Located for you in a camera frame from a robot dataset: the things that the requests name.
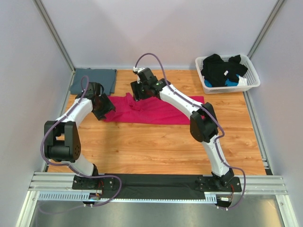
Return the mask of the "pink t shirt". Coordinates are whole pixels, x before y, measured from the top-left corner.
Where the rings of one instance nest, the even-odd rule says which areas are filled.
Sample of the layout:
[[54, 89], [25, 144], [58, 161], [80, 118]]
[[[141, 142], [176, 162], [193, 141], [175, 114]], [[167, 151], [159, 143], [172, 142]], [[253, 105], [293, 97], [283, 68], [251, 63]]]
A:
[[190, 120], [167, 102], [151, 97], [135, 101], [130, 93], [111, 96], [115, 111], [106, 114], [105, 122], [142, 123], [156, 125], [189, 125]]

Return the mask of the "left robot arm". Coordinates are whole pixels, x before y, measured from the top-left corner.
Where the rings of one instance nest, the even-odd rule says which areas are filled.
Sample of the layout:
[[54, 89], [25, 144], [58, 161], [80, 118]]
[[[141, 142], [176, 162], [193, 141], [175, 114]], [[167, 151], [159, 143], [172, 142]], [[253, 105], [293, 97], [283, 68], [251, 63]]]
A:
[[90, 113], [97, 120], [116, 108], [104, 93], [104, 87], [97, 82], [89, 82], [78, 94], [72, 106], [54, 121], [44, 125], [44, 137], [40, 145], [42, 158], [52, 166], [66, 166], [75, 174], [84, 177], [83, 184], [94, 190], [99, 186], [98, 169], [81, 154], [78, 127]]

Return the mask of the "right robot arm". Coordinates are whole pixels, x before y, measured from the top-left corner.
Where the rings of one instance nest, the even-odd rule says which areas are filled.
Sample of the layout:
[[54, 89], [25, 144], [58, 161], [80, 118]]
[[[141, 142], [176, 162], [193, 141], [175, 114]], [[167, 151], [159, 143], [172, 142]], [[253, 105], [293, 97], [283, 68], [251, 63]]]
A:
[[149, 68], [133, 67], [137, 80], [131, 83], [135, 101], [156, 97], [181, 111], [190, 120], [190, 134], [202, 143], [211, 163], [213, 185], [224, 191], [234, 177], [218, 139], [218, 121], [210, 103], [189, 98], [166, 79], [157, 79]]

